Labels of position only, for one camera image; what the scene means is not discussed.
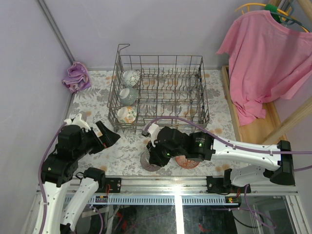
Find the yellow floral bowl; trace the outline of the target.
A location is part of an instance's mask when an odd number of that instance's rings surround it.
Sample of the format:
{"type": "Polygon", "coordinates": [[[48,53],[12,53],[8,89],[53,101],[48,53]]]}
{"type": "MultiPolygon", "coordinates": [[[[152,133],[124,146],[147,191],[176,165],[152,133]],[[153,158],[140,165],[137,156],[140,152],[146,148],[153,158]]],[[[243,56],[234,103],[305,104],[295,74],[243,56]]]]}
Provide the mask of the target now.
{"type": "Polygon", "coordinates": [[[133,123],[137,117],[137,110],[132,106],[125,106],[118,110],[117,120],[119,123],[133,123]]]}

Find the red diamond patterned bowl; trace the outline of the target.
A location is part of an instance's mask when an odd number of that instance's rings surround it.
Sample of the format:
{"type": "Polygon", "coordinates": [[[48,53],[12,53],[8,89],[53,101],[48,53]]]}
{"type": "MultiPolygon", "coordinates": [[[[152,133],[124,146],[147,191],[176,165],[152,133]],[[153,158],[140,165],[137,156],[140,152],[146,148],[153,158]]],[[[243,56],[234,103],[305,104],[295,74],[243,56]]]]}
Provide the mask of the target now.
{"type": "Polygon", "coordinates": [[[175,160],[177,164],[184,169],[193,169],[200,164],[200,162],[187,159],[185,156],[176,156],[175,160]]]}

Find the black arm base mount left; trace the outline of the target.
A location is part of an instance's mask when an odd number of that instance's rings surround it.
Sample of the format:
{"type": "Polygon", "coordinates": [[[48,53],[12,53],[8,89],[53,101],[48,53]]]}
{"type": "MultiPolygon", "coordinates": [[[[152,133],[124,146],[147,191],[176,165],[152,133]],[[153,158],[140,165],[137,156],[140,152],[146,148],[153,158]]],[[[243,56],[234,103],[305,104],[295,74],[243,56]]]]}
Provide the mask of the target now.
{"type": "Polygon", "coordinates": [[[105,193],[106,194],[118,194],[121,191],[121,178],[111,177],[106,178],[105,181],[105,193]]]}

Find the grey dotted bowl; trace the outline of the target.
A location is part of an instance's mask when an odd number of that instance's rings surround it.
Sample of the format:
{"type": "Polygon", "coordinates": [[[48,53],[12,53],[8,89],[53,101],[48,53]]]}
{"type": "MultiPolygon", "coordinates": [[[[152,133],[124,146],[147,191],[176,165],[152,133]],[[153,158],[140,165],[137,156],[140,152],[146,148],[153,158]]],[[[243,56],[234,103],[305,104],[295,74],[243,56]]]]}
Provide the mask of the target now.
{"type": "Polygon", "coordinates": [[[119,93],[120,103],[123,106],[131,106],[135,103],[138,97],[138,90],[134,88],[121,89],[119,93]]]}

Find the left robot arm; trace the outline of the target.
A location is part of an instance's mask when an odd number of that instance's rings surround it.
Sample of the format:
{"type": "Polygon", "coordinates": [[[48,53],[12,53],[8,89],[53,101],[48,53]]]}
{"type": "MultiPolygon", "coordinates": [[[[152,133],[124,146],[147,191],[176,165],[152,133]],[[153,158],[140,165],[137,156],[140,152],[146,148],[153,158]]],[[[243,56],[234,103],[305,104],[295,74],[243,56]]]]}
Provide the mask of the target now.
{"type": "Polygon", "coordinates": [[[64,207],[67,190],[78,168],[78,161],[85,155],[99,153],[113,146],[120,135],[109,130],[101,121],[96,123],[101,136],[97,136],[86,122],[66,120],[52,140],[54,150],[46,150],[40,163],[38,180],[41,201],[34,233],[69,234],[75,231],[83,209],[95,192],[109,193],[111,185],[105,172],[98,168],[86,169],[79,188],[64,207]]]}

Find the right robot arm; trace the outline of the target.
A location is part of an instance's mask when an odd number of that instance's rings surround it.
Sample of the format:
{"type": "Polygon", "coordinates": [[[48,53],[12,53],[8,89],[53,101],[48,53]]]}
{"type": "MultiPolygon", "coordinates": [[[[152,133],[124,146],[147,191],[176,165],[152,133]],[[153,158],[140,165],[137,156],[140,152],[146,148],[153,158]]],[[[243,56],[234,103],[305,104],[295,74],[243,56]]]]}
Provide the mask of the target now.
{"type": "Polygon", "coordinates": [[[268,180],[273,184],[295,185],[291,144],[281,140],[276,145],[259,145],[231,141],[206,132],[182,133],[170,127],[152,124],[142,135],[147,144],[149,164],[163,167],[169,160],[185,156],[195,162],[233,160],[246,163],[241,169],[227,169],[223,189],[234,192],[250,183],[268,180]]]}

